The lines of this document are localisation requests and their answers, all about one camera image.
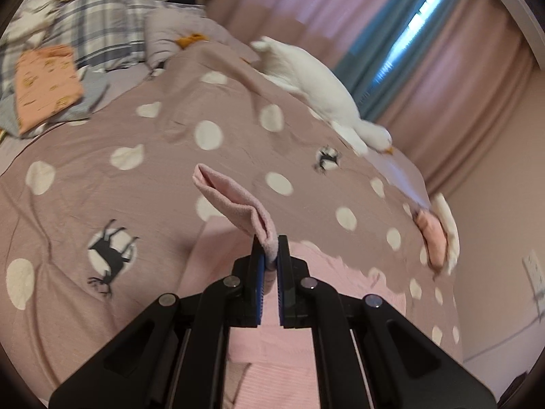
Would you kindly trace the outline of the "folded pink garment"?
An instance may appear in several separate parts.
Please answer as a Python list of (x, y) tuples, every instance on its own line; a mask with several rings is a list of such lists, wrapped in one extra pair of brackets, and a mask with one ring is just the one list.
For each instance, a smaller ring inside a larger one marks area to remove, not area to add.
[(446, 262), (447, 238), (438, 217), (428, 210), (419, 210), (414, 219), (426, 242), (431, 268), (441, 271)]

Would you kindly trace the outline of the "pile of white clothes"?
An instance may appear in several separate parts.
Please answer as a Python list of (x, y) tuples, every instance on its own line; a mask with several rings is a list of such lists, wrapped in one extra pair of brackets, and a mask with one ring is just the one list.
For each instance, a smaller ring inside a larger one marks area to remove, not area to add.
[(25, 0), (1, 37), (1, 45), (37, 48), (57, 15), (56, 0)]

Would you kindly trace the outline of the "folded orange printed garment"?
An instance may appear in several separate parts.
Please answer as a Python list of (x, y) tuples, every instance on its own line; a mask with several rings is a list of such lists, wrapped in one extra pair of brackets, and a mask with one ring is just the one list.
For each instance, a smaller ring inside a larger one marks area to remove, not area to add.
[(15, 98), (20, 134), (78, 102), (84, 89), (66, 44), (25, 51), (16, 65)]

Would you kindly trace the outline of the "grey garment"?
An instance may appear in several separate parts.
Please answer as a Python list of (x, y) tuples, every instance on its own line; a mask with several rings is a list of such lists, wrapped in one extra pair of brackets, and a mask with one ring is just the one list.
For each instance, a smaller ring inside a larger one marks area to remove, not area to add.
[(79, 74), (83, 76), (80, 81), (84, 90), (83, 96), (75, 104), (66, 107), (47, 119), (41, 120), (37, 126), (32, 127), (27, 132), (19, 131), (15, 93), (13, 88), (10, 87), (1, 99), (1, 130), (12, 137), (32, 138), (40, 135), (47, 126), (88, 119), (91, 116), (91, 111), (104, 97), (110, 86), (110, 81), (104, 71), (90, 69), (89, 67), (79, 70)]

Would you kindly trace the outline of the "teal curtain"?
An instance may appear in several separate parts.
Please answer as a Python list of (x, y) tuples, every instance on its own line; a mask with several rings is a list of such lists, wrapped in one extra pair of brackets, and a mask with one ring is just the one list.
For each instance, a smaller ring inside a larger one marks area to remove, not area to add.
[(459, 0), (388, 0), (333, 72), (375, 122), (428, 53)]

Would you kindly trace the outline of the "white wall socket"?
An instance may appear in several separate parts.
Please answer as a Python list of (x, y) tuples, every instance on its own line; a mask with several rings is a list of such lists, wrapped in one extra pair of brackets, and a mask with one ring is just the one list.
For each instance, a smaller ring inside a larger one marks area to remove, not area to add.
[(544, 306), (544, 269), (534, 249), (522, 259), (524, 268), (528, 275), (533, 296), (538, 306)]

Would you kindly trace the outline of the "polka dot mauve blanket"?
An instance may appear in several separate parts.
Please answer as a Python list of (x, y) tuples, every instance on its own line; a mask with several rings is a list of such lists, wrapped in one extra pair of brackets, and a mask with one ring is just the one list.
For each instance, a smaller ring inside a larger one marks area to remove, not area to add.
[(160, 294), (197, 293), (249, 252), (249, 237), (229, 236), (191, 260), (221, 220), (193, 183), (198, 164), (258, 198), (294, 254), (389, 288), (461, 357), (454, 280), (431, 271), (413, 221), (429, 204), (417, 167), (400, 151), (355, 154), (230, 48), (200, 43), (2, 174), (1, 344), (38, 398)]

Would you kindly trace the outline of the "folded white garment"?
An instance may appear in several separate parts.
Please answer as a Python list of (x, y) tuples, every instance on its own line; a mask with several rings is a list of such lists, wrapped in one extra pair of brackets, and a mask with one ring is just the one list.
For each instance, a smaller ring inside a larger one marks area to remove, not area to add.
[(436, 194), (431, 199), (431, 210), (439, 219), (446, 237), (446, 273), (451, 275), (460, 256), (460, 238), (457, 224), (448, 202), (441, 193)]

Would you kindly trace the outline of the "pink knit sweater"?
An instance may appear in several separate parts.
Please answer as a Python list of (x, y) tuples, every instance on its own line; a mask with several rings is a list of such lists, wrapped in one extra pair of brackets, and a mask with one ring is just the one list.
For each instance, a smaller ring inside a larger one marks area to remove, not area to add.
[[(232, 271), (234, 261), (248, 255), (252, 237), (268, 257), (278, 253), (273, 219), (259, 202), (232, 178), (205, 164), (192, 176), (202, 201), (217, 211), (209, 217), (193, 247), (178, 294), (187, 297)], [(394, 293), (379, 271), (364, 275), (341, 258), (328, 256), (310, 242), (291, 242), (291, 255), (305, 260), (310, 274), (339, 293), (361, 298), (376, 293), (399, 312), (406, 297)], [(232, 329), (229, 335), (223, 407), (317, 408), (320, 405), (311, 332), (285, 330), (280, 325), (276, 274), (265, 274), (261, 325)]]

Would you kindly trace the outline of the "plaid pillow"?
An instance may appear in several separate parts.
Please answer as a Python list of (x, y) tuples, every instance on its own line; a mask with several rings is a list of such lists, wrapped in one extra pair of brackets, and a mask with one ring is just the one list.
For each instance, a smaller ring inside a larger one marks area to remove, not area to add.
[[(153, 9), (190, 9), (204, 16), (201, 5), (160, 0), (73, 0), (57, 3), (57, 15), (38, 47), (67, 44), (76, 67), (89, 65), (105, 71), (126, 69), (145, 57), (144, 18)], [(22, 44), (1, 45), (1, 92), (12, 85), (16, 64), (27, 49)]]

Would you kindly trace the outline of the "mauve pillow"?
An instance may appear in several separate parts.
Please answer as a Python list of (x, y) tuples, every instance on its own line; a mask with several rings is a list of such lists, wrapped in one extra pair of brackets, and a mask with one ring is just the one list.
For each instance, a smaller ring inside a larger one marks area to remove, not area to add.
[(223, 26), (190, 9), (153, 9), (144, 18), (145, 62), (150, 69), (180, 52), (181, 39), (200, 34), (206, 41), (221, 43), (233, 49), (249, 63), (259, 60), (245, 43), (237, 40)]

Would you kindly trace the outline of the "white goose plush toy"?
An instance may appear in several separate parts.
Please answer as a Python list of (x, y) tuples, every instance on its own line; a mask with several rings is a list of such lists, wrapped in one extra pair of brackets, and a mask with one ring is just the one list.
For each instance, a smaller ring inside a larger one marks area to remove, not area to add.
[(263, 36), (250, 44), (259, 56), (258, 72), (301, 100), (358, 155), (369, 149), (393, 151), (388, 130), (360, 117), (352, 95), (335, 74), (306, 50)]

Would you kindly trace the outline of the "pink curtain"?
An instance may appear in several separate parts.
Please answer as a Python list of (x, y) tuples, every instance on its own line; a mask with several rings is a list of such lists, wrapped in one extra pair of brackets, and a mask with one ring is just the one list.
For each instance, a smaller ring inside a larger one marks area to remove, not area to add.
[(500, 0), (199, 1), (243, 43), (269, 36), (322, 60), (433, 193), (469, 176), (537, 68)]

